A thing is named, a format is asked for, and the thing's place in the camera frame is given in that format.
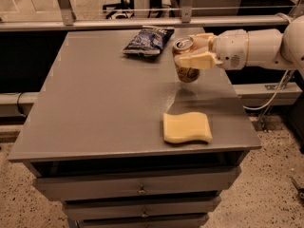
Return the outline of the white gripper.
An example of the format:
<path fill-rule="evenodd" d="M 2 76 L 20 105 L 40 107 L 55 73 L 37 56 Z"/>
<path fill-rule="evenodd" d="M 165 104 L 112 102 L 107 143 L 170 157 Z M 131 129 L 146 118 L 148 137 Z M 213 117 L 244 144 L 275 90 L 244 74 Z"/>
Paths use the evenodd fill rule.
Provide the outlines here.
<path fill-rule="evenodd" d="M 192 34 L 191 38 L 191 49 L 207 48 L 209 51 L 175 53 L 174 62 L 178 67 L 203 70 L 214 66 L 225 70 L 240 70 L 245 67 L 249 39 L 244 29 L 226 30 L 218 36 L 214 33 Z"/>

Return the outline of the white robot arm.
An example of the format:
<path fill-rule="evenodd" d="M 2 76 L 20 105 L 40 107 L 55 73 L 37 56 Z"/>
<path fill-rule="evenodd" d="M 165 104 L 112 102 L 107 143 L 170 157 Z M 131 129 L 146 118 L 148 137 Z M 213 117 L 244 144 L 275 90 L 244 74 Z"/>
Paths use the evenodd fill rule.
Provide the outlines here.
<path fill-rule="evenodd" d="M 197 70 L 220 67 L 240 70 L 263 67 L 297 70 L 304 74 L 304 19 L 294 19 L 281 33 L 276 28 L 226 30 L 220 35 L 201 33 L 183 36 L 173 44 L 177 68 Z"/>

